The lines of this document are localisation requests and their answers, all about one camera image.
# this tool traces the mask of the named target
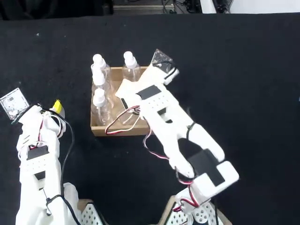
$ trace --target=white wall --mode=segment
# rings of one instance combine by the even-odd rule
[[[233,0],[231,13],[300,12],[300,0]]]

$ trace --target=yellow tag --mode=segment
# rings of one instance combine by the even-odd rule
[[[55,112],[60,114],[61,109],[62,109],[62,105],[60,103],[60,101],[57,99],[56,102],[53,105],[53,109],[55,109]]]

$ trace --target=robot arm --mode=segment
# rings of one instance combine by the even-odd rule
[[[64,114],[60,107],[60,103],[56,103],[52,110],[59,110]],[[22,115],[19,122],[23,124],[23,133],[17,143],[22,186],[16,225],[76,224],[62,198],[48,202],[50,198],[61,194],[58,138],[66,130],[65,122],[51,112],[42,112],[38,105]],[[80,218],[75,186],[64,184],[64,196],[74,209],[76,217]]]
[[[166,89],[165,85],[179,73],[172,66],[172,59],[157,50],[139,81],[123,80],[116,96],[124,99],[129,107],[139,105],[140,117],[162,143],[170,166],[191,179],[187,182],[189,186],[176,195],[180,209],[191,214],[236,182],[239,175],[230,162],[224,161],[225,154],[218,143],[184,112]],[[178,145],[181,138],[197,144],[200,151],[191,158],[184,158]]]

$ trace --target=black table surface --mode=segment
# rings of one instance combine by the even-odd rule
[[[131,50],[146,66],[156,48],[180,75],[168,86],[223,147],[240,180],[218,195],[234,224],[292,224],[299,218],[300,14],[155,15],[0,22],[0,95],[20,87],[30,103],[59,98],[75,130],[66,167],[80,198],[112,225],[157,223],[184,186],[142,136],[96,138],[90,130],[92,56],[111,66]],[[0,218],[19,208],[21,126],[0,112]],[[60,160],[70,132],[60,140]],[[155,137],[151,148],[161,151]]]

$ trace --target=bottle cap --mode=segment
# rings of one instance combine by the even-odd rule
[[[102,107],[104,105],[105,102],[105,95],[104,95],[104,90],[101,88],[97,88],[95,90],[95,94],[93,97],[93,104],[96,107]]]
[[[105,77],[100,68],[93,68],[93,82],[96,86],[102,86],[105,83]]]
[[[93,61],[94,61],[94,68],[95,67],[100,67],[100,69],[105,69],[106,67],[106,62],[105,60],[102,58],[102,56],[100,54],[95,54],[93,56]]]
[[[134,69],[137,65],[136,59],[133,56],[132,52],[125,52],[124,53],[124,59],[125,59],[125,64],[128,69]]]

